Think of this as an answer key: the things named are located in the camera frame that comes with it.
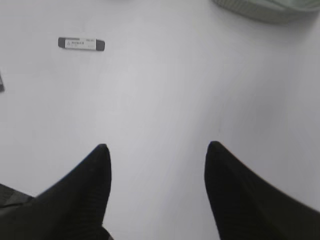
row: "eraser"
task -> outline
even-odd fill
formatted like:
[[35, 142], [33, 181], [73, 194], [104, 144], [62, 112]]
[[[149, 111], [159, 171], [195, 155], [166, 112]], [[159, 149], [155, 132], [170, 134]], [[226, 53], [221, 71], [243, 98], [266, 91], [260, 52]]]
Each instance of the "eraser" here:
[[105, 42], [95, 38], [59, 37], [58, 46], [63, 49], [104, 51]]

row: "gray basket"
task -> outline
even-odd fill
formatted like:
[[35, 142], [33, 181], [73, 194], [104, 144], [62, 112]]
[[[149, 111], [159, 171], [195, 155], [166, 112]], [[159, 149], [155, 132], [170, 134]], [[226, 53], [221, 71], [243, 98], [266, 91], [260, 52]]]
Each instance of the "gray basket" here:
[[238, 14], [268, 23], [287, 23], [320, 10], [320, 0], [213, 0]]

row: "white floor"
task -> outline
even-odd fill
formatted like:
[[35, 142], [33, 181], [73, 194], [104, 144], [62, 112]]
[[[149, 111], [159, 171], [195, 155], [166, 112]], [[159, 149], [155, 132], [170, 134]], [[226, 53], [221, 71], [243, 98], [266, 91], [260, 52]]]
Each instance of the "white floor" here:
[[0, 183], [38, 195], [106, 143], [115, 240], [218, 240], [204, 163], [219, 140], [320, 210], [320, 19], [268, 25], [210, 0], [4, 0], [0, 33]]

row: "dark object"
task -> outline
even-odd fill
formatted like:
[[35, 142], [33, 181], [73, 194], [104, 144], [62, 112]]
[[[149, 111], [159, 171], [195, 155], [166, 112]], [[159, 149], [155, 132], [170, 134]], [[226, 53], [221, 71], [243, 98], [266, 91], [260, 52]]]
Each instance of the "dark object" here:
[[319, 240], [320, 213], [282, 193], [212, 142], [205, 186], [221, 240]]
[[[68, 43], [70, 43], [69, 41], [73, 41], [74, 44], [71, 44], [71, 46], [68, 46]], [[95, 41], [95, 44], [93, 45], [87, 44], [92, 41]], [[106, 44], [102, 40], [92, 39], [92, 38], [59, 37], [58, 46], [64, 49], [104, 51]]]
[[2, 81], [1, 74], [0, 74], [0, 92], [2, 92], [4, 90], [5, 90], [5, 86], [4, 86], [4, 82]]
[[0, 239], [111, 240], [102, 227], [110, 187], [104, 144], [36, 198], [0, 185]]

